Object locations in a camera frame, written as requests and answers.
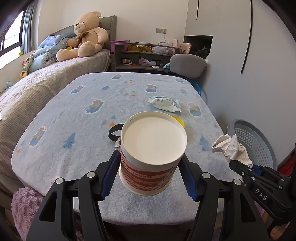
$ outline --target teddy bear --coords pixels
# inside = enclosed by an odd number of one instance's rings
[[[24,67],[22,68],[22,72],[20,74],[21,79],[28,75],[28,71],[32,62],[33,62],[33,54],[31,54],[25,61],[23,61]]]
[[[98,11],[87,12],[81,15],[74,24],[75,39],[69,39],[67,46],[73,49],[60,49],[57,60],[65,61],[76,57],[92,56],[102,50],[108,40],[108,33],[103,28],[98,28],[101,13]]]

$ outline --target table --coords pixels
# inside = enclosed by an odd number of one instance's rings
[[[114,142],[109,129],[146,110],[162,111],[148,103],[158,95],[178,99],[185,121],[186,155],[203,171],[232,181],[221,153],[210,145],[222,130],[201,97],[184,79],[146,73],[93,73],[78,77],[59,92],[34,118],[12,155],[12,168],[26,185],[46,195],[58,177],[78,179],[109,160]],[[179,169],[171,184],[155,196],[138,196],[116,176],[110,195],[99,202],[105,221],[129,224],[180,224],[194,220],[198,203],[187,195]],[[78,200],[74,200],[78,211]]]

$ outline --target screw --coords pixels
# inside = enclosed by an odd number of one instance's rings
[[[240,179],[235,179],[235,180],[234,180],[234,183],[235,183],[236,185],[241,185],[242,181],[241,181]]]
[[[58,178],[58,179],[56,179],[56,183],[57,183],[57,184],[61,184],[63,181],[64,181],[64,180],[63,180],[61,177]]]
[[[202,177],[208,179],[208,178],[211,177],[211,175],[210,175],[209,173],[207,173],[207,172],[204,172],[204,173],[202,174]]]
[[[87,177],[92,178],[92,177],[94,177],[95,175],[96,175],[95,172],[89,172],[89,173],[87,174]]]

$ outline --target cup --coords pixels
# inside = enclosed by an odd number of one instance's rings
[[[158,111],[133,115],[121,130],[121,182],[141,196],[162,192],[169,186],[186,145],[186,132],[172,116]]]

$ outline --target window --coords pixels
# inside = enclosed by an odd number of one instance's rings
[[[4,65],[13,61],[21,52],[22,45],[22,26],[24,23],[24,11],[22,11],[5,34],[3,41],[0,43],[0,69]]]

